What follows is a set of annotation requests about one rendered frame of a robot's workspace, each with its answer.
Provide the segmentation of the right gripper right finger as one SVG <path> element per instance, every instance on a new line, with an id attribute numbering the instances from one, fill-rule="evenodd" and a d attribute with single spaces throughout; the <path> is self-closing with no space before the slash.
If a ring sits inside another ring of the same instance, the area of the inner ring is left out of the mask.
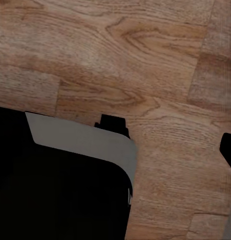
<path id="1" fill-rule="evenodd" d="M 219 151 L 231 167 L 231 134 L 223 134 L 220 141 Z"/>

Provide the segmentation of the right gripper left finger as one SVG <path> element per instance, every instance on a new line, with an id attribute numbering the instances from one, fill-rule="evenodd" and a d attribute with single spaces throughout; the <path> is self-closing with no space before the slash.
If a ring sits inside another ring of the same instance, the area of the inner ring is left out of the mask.
<path id="1" fill-rule="evenodd" d="M 21 151 L 21 143 L 17 133 L 0 137 L 0 186 Z"/>

